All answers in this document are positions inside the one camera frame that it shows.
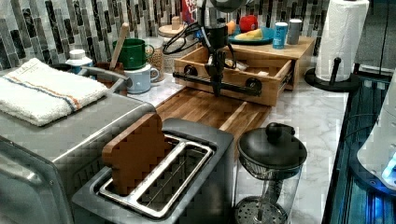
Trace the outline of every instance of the kitchen wall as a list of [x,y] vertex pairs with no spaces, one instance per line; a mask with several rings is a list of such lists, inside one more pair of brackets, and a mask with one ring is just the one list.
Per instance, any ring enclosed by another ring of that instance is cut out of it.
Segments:
[[[179,0],[1,0],[0,70],[33,57],[64,63],[70,49],[108,61],[123,22],[131,24],[130,37],[156,36],[159,26],[180,14],[180,5]],[[302,35],[317,37],[317,51],[328,5],[328,0],[254,0],[229,16],[255,14],[269,27],[303,19]]]

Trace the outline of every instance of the black paper towel holder base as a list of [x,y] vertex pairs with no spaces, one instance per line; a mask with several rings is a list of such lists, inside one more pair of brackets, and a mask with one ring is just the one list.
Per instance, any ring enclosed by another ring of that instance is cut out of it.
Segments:
[[330,81],[323,80],[317,77],[315,68],[309,69],[305,73],[305,81],[309,85],[324,90],[324,91],[336,91],[336,92],[352,92],[359,88],[359,78],[353,73],[350,74],[349,78],[344,81],[335,81],[337,76],[338,66],[341,62],[340,58],[334,59],[334,67],[332,68],[332,76]]

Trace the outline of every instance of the wooden spoon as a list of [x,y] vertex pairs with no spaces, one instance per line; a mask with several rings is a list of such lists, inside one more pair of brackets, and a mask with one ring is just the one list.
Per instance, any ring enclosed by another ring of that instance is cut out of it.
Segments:
[[113,71],[114,68],[116,67],[117,59],[120,56],[121,48],[123,45],[123,42],[125,40],[126,35],[128,34],[129,30],[129,23],[125,22],[122,24],[121,29],[120,29],[120,34],[119,34],[119,39],[117,40],[117,45],[114,48],[113,51],[113,56],[111,57],[111,62],[110,62],[110,67],[108,70]]

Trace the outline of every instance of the green cup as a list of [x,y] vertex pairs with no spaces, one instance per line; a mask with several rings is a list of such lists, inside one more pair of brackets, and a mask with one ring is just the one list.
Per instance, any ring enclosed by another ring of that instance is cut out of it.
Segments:
[[[117,45],[117,41],[113,42],[113,48]],[[147,58],[151,57],[154,53],[154,47],[147,45],[144,40],[137,38],[128,38],[124,40],[122,45],[119,63],[123,64],[126,70],[135,70],[142,68],[146,65]]]

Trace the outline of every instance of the french press lid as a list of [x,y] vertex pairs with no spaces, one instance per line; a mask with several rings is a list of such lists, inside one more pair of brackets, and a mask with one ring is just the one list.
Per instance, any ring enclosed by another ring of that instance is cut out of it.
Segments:
[[279,123],[248,131],[238,141],[240,157],[266,169],[298,168],[305,162],[307,152],[293,135],[292,127]]

